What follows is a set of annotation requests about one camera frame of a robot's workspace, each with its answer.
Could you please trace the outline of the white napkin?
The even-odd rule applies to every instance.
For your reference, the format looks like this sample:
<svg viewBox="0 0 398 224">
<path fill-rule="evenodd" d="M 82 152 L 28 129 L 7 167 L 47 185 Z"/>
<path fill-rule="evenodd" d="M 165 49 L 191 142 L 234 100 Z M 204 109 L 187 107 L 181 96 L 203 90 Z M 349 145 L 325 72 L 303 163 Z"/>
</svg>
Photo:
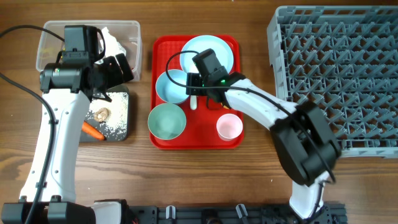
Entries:
<svg viewBox="0 0 398 224">
<path fill-rule="evenodd" d="M 105 55 L 104 57 L 97 61 L 97 64 L 102 64 L 103 63 L 103 59 L 109 56 L 116 56 L 118 54 L 124 54 L 126 55 L 126 49 L 116 40 L 116 38 L 114 36 L 112 36 L 109 33 L 109 30 L 107 27 L 104 27 L 101 30 L 103 36 L 104 36 L 104 40 L 102 38 L 99 38 L 99 50 L 102 52 L 103 51 L 103 47 L 105 47 Z"/>
</svg>

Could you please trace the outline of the light blue rice bowl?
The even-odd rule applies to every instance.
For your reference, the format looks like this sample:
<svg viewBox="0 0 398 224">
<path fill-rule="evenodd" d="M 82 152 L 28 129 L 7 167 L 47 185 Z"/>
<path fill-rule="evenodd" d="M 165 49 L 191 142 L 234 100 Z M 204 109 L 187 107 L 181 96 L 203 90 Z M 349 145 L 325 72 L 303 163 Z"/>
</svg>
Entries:
<svg viewBox="0 0 398 224">
<path fill-rule="evenodd" d="M 174 81 L 186 85 L 187 74 L 184 71 L 171 69 L 168 73 Z M 166 103 L 181 104 L 188 99 L 186 88 L 172 82 L 165 72 L 157 79 L 155 89 L 159 98 Z"/>
</svg>

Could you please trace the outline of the brown food lump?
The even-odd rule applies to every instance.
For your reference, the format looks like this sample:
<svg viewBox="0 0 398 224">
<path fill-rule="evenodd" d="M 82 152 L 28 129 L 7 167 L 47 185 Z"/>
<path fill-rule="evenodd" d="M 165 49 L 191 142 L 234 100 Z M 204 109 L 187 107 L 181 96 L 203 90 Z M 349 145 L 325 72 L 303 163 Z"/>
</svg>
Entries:
<svg viewBox="0 0 398 224">
<path fill-rule="evenodd" d="M 107 108 L 101 108 L 97 112 L 94 113 L 94 120 L 102 123 L 107 120 L 109 116 L 109 110 Z"/>
</svg>

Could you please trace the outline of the green bowl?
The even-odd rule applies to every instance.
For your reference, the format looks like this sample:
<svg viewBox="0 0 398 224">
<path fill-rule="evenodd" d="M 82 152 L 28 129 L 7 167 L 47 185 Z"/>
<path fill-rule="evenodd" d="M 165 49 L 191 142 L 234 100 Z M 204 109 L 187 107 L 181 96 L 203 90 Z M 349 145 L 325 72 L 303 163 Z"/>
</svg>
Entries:
<svg viewBox="0 0 398 224">
<path fill-rule="evenodd" d="M 151 134 L 161 140 L 180 136 L 187 125 L 186 115 L 178 105 L 162 103 L 151 110 L 147 125 Z"/>
</svg>

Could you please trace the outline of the orange carrot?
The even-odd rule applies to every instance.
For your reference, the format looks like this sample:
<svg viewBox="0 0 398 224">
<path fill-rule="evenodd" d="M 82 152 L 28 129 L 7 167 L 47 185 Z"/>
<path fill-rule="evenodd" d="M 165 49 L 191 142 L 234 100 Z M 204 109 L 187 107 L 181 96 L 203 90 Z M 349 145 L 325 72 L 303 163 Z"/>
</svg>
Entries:
<svg viewBox="0 0 398 224">
<path fill-rule="evenodd" d="M 83 122 L 83 126 L 81 128 L 81 130 L 90 135 L 91 137 L 100 140 L 100 141 L 104 141 L 105 140 L 105 136 L 99 132 L 96 128 L 92 127 L 89 123 L 87 123 L 86 121 Z"/>
</svg>

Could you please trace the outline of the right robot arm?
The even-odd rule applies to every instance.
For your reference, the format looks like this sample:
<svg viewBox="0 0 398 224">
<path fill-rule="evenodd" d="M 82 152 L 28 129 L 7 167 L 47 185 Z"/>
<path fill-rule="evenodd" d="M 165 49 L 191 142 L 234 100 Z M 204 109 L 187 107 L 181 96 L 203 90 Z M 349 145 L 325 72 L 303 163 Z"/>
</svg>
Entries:
<svg viewBox="0 0 398 224">
<path fill-rule="evenodd" d="M 194 52 L 197 72 L 187 92 L 206 96 L 227 109 L 240 111 L 270 131 L 279 162 L 292 179 L 291 209 L 304 222 L 323 206 L 325 184 L 336 182 L 333 168 L 341 147 L 317 104 L 284 101 L 258 88 L 239 72 L 228 73 L 215 51 Z"/>
</svg>

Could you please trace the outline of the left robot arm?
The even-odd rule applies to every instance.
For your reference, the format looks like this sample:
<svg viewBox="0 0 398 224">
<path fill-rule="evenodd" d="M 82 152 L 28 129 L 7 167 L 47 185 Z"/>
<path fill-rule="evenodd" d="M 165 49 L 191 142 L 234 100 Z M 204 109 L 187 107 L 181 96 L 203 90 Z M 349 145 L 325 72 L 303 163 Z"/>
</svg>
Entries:
<svg viewBox="0 0 398 224">
<path fill-rule="evenodd" d="M 4 223 L 137 223 L 124 199 L 76 203 L 75 166 L 85 116 L 97 93 L 132 80 L 124 55 L 107 57 L 102 31 L 94 26 L 66 26 L 64 49 L 40 73 L 43 106 L 40 131 L 29 176 L 16 203 L 5 203 Z"/>
</svg>

